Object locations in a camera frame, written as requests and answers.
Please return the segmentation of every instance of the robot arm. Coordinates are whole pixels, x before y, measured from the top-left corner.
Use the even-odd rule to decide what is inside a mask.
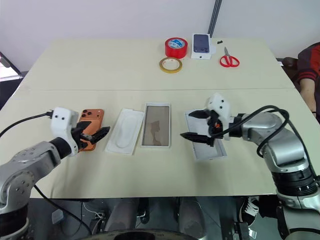
[[[97,143],[110,127],[94,135],[83,134],[90,124],[78,123],[78,113],[57,107],[52,114],[51,130],[56,137],[18,152],[0,166],[0,239],[16,239],[28,229],[27,206],[31,189],[61,163],[87,146],[83,140]]]
[[[230,105],[219,94],[209,98],[204,110],[194,111],[190,116],[207,119],[211,136],[194,132],[181,134],[190,141],[213,147],[215,138],[228,140],[230,137],[238,137],[259,146],[258,152],[272,174],[277,196],[282,202],[278,209],[282,217],[278,222],[281,222],[279,229],[282,229],[280,234],[283,237],[297,229],[307,229],[308,232],[320,234],[320,188],[316,181],[317,176],[300,136],[282,128],[280,117],[271,112],[256,113],[248,120],[248,114],[231,117]],[[278,133],[269,138],[275,131]]]

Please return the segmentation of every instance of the red tape roll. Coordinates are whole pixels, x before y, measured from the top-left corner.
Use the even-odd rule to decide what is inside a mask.
[[[182,59],[187,54],[188,43],[180,37],[172,37],[165,41],[165,55],[167,57]]]

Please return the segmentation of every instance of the blue phone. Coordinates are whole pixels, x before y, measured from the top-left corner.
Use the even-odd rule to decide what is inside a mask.
[[[209,53],[209,36],[206,34],[195,34],[193,36],[193,51],[195,53]]]

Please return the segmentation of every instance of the white wall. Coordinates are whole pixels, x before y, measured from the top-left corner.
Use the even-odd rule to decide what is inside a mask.
[[[320,0],[222,0],[214,37],[263,38],[277,58],[320,42]]]
[[[215,0],[0,0],[0,51],[21,71],[57,38],[206,33]],[[214,37],[259,37],[276,57],[320,42],[320,0],[222,0]]]

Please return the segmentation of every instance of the red scissors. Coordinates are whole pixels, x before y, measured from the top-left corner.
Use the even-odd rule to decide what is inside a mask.
[[[235,68],[239,66],[240,61],[236,57],[230,56],[226,47],[224,47],[224,53],[225,55],[220,58],[221,66],[225,68]]]

